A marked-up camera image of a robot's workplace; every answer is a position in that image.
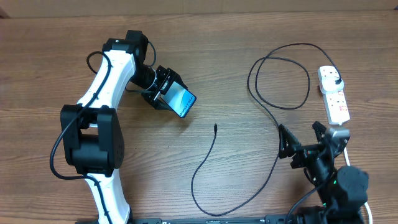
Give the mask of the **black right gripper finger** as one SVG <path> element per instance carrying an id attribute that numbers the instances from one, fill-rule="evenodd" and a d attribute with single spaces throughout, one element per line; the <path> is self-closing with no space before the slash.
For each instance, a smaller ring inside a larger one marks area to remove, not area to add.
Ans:
<path id="1" fill-rule="evenodd" d="M 297 152 L 301 148 L 299 140 L 283 124 L 279 125 L 280 152 Z"/>
<path id="2" fill-rule="evenodd" d="M 326 127 L 324 125 L 322 125 L 319 121 L 315 121 L 312 124 L 312 129 L 314 130 L 314 133 L 315 133 L 318 143 L 324 144 Z"/>

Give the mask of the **blue smartphone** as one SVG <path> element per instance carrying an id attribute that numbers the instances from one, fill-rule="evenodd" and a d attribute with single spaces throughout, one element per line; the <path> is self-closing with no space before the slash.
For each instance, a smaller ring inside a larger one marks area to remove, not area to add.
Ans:
<path id="1" fill-rule="evenodd" d="M 160 97 L 180 118 L 186 117 L 197 100 L 193 93 L 177 82 L 173 82 L 168 91 Z"/>

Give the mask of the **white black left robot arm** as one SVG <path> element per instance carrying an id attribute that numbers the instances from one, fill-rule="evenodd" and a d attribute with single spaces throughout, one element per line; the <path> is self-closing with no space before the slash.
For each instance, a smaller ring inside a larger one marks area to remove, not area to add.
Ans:
<path id="1" fill-rule="evenodd" d="M 89 184 L 99 213 L 97 223 L 132 223 L 119 175 L 124 139 L 117 108 L 127 84 L 139 86 L 139 93 L 155 109 L 172 110 L 171 103 L 159 97 L 182 83 L 170 68 L 154 69 L 144 63 L 149 45 L 139 30 L 129 30 L 123 39 L 108 39 L 98 52 L 101 66 L 88 91 L 60 112 L 62 132 L 55 145 L 63 144 L 76 179 Z"/>

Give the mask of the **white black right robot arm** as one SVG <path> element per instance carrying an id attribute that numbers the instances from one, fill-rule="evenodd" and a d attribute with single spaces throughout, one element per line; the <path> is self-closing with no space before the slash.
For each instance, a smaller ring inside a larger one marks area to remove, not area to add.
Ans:
<path id="1" fill-rule="evenodd" d="M 355 166 L 335 167 L 350 139 L 343 126 L 326 128 L 312 124 L 316 144 L 302 145 L 280 124 L 279 157 L 290 157 L 291 168 L 304 170 L 314 189 L 299 199 L 284 218 L 285 223 L 363 223 L 361 207 L 368 201 L 369 175 Z"/>

